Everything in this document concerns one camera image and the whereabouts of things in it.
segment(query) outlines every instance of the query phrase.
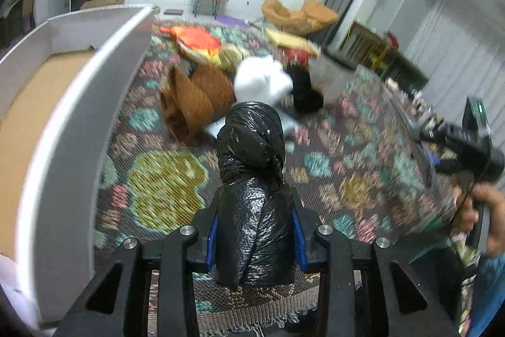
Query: black bag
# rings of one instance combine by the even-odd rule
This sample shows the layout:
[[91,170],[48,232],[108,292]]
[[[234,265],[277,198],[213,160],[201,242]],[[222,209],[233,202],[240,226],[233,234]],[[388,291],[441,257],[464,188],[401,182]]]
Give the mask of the black bag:
[[223,185],[218,202],[216,271],[236,289],[294,282],[292,194],[283,183],[284,134],[269,105],[234,106],[218,134]]

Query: purple cloth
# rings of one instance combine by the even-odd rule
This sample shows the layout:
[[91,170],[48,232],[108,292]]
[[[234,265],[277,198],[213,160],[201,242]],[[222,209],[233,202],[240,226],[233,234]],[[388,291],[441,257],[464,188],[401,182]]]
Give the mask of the purple cloth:
[[235,26],[243,29],[251,27],[248,23],[245,23],[242,19],[237,19],[230,16],[218,16],[216,20],[222,25],[226,26]]

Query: yellow pillow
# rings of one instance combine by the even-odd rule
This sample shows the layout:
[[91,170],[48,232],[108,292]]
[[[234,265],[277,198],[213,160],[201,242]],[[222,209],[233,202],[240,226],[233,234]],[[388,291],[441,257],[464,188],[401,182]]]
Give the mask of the yellow pillow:
[[307,39],[302,38],[301,36],[291,35],[290,33],[276,31],[275,29],[270,28],[266,28],[264,32],[275,46],[302,49],[306,50],[311,55],[319,56],[319,50],[317,50]]

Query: metal screw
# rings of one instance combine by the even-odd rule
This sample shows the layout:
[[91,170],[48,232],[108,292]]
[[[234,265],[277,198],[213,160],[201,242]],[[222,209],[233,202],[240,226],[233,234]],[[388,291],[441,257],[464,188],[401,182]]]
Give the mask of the metal screw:
[[190,236],[194,233],[194,227],[186,224],[185,226],[182,226],[179,231],[183,236]]
[[322,224],[317,228],[317,231],[319,231],[321,234],[331,234],[333,233],[333,228],[327,224]]
[[127,238],[125,241],[123,241],[123,246],[125,249],[133,249],[135,246],[137,246],[138,241],[135,238]]
[[381,249],[387,249],[391,246],[391,242],[387,238],[377,238],[377,240],[375,240],[375,244],[377,244]]

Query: blue sleeve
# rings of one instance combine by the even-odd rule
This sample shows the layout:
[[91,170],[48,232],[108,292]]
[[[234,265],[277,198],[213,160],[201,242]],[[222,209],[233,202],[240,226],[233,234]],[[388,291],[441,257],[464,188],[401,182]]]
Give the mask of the blue sleeve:
[[467,337],[479,337],[505,301],[505,254],[482,256],[473,286],[471,325]]

